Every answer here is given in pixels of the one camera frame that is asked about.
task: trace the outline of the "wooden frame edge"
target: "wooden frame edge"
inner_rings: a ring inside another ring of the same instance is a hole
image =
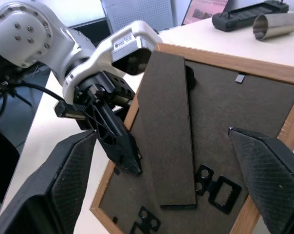
[[[189,47],[158,43],[155,50],[187,60],[294,84],[294,67]]]
[[[230,70],[236,70],[251,75],[256,75],[268,79],[273,79],[276,81],[294,84],[294,67],[291,66],[253,60],[249,58],[240,58],[231,55],[196,50],[192,48],[162,43],[158,43],[155,50],[180,55],[183,56],[185,59],[194,62],[201,62],[208,65],[213,65]],[[138,109],[138,99],[137,95],[135,95],[133,103],[124,121],[125,126],[129,130],[132,127]],[[286,144],[292,151],[294,150],[294,105],[290,110],[290,113],[281,128],[278,138],[284,144]],[[112,161],[109,161],[104,172],[104,175],[102,177],[102,180],[100,182],[100,185],[98,187],[98,190],[95,194],[90,211],[104,225],[104,227],[109,231],[109,233],[124,234],[105,214],[105,212],[101,208],[99,208],[101,199],[104,196],[105,190],[109,184],[111,175],[114,171],[114,167],[115,164]],[[251,234],[254,227],[257,224],[259,217],[259,211],[257,210],[252,198],[248,196],[236,218],[236,221],[230,231],[230,234]]]

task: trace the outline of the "pegboard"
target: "pegboard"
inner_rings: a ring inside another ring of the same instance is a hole
[[[173,27],[170,0],[101,0],[111,33],[135,20],[157,31]]]

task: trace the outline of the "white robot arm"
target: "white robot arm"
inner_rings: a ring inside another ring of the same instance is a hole
[[[54,12],[38,1],[20,0],[0,9],[0,56],[20,68],[37,61],[51,68],[73,104],[76,86],[97,72],[118,77],[144,71],[160,37],[143,21],[135,21],[98,48],[82,33],[67,28]]]

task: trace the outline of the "stainless steel cup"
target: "stainless steel cup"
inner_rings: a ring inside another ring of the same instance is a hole
[[[253,24],[253,34],[257,40],[272,38],[293,31],[294,13],[260,15]]]

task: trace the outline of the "table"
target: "table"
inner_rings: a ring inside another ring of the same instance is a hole
[[[215,29],[211,19],[206,19],[162,31],[160,36],[164,43],[294,66],[294,32],[262,42],[254,39],[251,27],[225,33]],[[142,76],[125,75],[124,79],[136,91]],[[62,95],[62,88],[52,73],[46,88]],[[56,116],[56,103],[54,98],[43,94],[0,213],[7,207],[26,178],[46,160],[56,144],[70,135],[81,132],[75,120]],[[89,211],[107,162],[108,158],[97,141],[75,234],[108,233]],[[259,233],[268,233],[261,221],[254,231],[254,234]]]

